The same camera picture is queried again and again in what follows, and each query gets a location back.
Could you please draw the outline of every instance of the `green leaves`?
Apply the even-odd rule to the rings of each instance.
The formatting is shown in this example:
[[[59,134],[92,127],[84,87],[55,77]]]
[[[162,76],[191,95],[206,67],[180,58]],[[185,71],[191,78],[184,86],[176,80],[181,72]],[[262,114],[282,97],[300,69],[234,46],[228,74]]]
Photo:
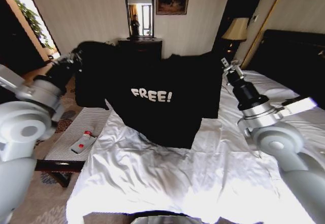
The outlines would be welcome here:
[[[20,0],[15,0],[15,2],[17,3],[18,8],[20,9],[21,13],[24,15],[26,21],[32,28],[32,30],[33,30],[34,34],[36,35],[36,37],[38,38],[38,40],[40,41],[40,38],[43,38],[45,40],[45,43],[42,43],[40,41],[42,46],[52,49],[52,47],[49,46],[48,39],[43,34],[43,30],[40,27],[41,24],[39,22],[37,22],[37,20],[36,20],[36,17],[38,17],[38,15],[35,12],[33,12],[31,9],[28,9],[26,7],[26,5],[24,3],[22,3]]]

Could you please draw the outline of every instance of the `table lamp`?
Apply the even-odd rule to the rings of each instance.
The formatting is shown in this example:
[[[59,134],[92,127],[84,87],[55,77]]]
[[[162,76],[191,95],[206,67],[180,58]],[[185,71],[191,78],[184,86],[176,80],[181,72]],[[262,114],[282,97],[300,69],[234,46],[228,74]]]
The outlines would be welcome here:
[[[225,49],[225,56],[229,61],[234,58],[240,43],[247,39],[248,20],[248,17],[234,18],[228,30],[221,37],[230,41]]]

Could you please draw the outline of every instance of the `potted plant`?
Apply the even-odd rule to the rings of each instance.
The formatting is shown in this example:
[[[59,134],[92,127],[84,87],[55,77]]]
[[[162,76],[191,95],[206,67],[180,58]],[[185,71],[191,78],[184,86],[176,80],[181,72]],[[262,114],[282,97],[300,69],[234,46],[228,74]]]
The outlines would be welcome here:
[[[53,48],[49,45],[49,41],[48,41],[47,37],[43,34],[43,30],[40,27],[40,23],[37,22],[37,20],[36,20],[36,17],[38,17],[38,15],[35,12],[33,12],[31,9],[28,9],[26,7],[26,5],[24,3],[22,3],[20,0],[15,0],[15,2],[17,3],[18,8],[24,15],[24,17],[25,17],[26,21],[28,22],[28,24],[30,25],[31,29],[33,30],[35,36],[41,43],[42,47],[45,49],[46,54],[47,55],[52,54]]]

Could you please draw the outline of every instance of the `lamp shade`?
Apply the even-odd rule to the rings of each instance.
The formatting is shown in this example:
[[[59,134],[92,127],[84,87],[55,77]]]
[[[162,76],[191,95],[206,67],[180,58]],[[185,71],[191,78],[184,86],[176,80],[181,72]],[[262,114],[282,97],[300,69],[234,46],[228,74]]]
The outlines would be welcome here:
[[[248,17],[235,18],[222,38],[225,40],[246,40],[247,23]]]

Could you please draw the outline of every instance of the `black t-shirt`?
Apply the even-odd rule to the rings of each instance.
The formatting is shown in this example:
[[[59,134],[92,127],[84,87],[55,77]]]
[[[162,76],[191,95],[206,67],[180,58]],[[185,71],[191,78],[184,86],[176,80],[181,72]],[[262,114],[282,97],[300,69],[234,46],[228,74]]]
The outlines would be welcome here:
[[[217,116],[222,69],[210,53],[150,62],[103,43],[78,48],[83,51],[78,105],[104,108],[107,99],[125,125],[153,143],[191,148],[202,117]]]

